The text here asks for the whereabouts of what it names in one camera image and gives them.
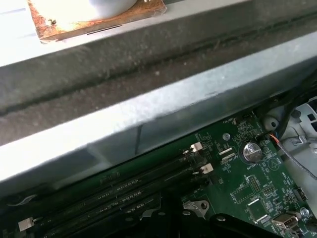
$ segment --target screw hole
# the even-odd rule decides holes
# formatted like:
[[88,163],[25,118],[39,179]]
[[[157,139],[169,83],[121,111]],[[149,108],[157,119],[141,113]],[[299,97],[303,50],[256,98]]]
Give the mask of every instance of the screw hole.
[[203,210],[206,210],[206,209],[207,209],[207,204],[203,202],[203,203],[201,204],[201,207],[202,207]]

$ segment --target black wire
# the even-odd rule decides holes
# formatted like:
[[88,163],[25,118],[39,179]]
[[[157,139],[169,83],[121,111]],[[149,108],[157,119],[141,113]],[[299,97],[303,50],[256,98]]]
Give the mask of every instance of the black wire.
[[285,149],[285,147],[281,144],[281,142],[276,142],[277,146],[286,154],[288,158],[290,158],[299,168],[309,174],[314,180],[317,180],[317,176],[315,176],[309,169],[307,169],[304,165],[302,165],[291,153]]

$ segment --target cable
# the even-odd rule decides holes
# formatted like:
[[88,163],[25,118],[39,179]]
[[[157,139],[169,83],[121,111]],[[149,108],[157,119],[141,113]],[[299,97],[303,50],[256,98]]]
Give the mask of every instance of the cable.
[[290,158],[303,171],[308,173],[310,175],[310,177],[312,177],[314,180],[317,180],[317,176],[315,176],[309,169],[307,169],[293,155],[291,155],[291,153],[289,153],[289,151],[285,149],[285,147],[281,144],[281,142],[274,135],[270,134],[270,137],[272,137],[275,140],[277,146],[287,155],[288,158]]

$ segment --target white bowl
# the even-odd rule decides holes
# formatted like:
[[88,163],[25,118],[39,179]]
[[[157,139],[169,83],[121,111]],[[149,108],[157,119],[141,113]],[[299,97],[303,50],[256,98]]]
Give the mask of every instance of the white bowl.
[[137,0],[32,0],[46,19],[56,22],[95,21],[119,15]]

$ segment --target connector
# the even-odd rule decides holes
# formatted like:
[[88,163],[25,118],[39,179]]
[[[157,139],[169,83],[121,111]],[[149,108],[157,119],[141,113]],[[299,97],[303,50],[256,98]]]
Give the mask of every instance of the connector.
[[306,200],[308,200],[305,192],[303,191],[301,187],[294,188],[293,193],[295,194],[296,198],[300,202],[305,202]]
[[275,217],[272,223],[285,230],[296,230],[298,228],[298,218],[290,214],[281,214]]

